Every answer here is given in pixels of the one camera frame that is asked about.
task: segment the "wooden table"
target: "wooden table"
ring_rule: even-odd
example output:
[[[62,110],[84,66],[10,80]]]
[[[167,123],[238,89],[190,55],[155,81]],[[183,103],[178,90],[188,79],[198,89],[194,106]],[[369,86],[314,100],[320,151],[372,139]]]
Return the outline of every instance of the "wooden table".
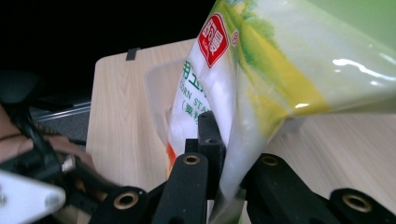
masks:
[[[97,62],[87,151],[101,175],[147,191],[165,180],[165,148],[151,120],[144,75],[186,57],[193,41],[141,49],[133,61],[122,53]],[[315,193],[328,198],[333,189],[358,189],[396,213],[395,136],[395,115],[321,115],[275,138],[268,152]]]

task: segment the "white plastic part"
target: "white plastic part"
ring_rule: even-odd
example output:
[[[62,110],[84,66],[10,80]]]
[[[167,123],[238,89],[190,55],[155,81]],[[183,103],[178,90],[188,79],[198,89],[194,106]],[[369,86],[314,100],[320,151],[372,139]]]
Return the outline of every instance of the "white plastic part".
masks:
[[[0,170],[0,223],[32,223],[59,210],[62,188]]]

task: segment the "metal bolt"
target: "metal bolt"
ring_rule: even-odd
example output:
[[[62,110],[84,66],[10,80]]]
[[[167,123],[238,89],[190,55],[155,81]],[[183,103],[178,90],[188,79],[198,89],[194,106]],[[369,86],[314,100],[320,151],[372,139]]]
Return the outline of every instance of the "metal bolt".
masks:
[[[62,172],[67,173],[76,169],[76,159],[72,155],[68,155],[62,164]]]
[[[59,197],[57,195],[50,195],[50,196],[48,196],[46,198],[45,205],[47,207],[48,206],[53,206],[53,205],[59,203],[59,201],[60,201],[60,199],[59,199]]]

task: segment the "corn starch bag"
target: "corn starch bag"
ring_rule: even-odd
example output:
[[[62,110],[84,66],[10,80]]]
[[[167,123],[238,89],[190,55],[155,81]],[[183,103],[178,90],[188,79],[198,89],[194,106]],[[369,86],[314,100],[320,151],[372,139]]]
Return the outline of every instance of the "corn starch bag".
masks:
[[[346,4],[215,3],[183,68],[168,134],[176,157],[197,135],[200,106],[215,115],[227,155],[209,222],[238,221],[239,184],[285,119],[396,111],[396,32],[385,25],[396,3]]]

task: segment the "plastic bag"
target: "plastic bag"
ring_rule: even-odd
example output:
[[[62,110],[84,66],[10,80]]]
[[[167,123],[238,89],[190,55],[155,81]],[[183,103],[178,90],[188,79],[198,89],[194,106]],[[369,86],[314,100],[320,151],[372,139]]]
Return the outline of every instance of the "plastic bag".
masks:
[[[326,4],[218,0],[208,16],[183,67],[168,153],[182,154],[197,116],[213,111],[227,155],[209,222],[237,222],[239,184],[285,119],[396,111],[396,32],[381,24],[395,4],[344,14],[343,1]]]

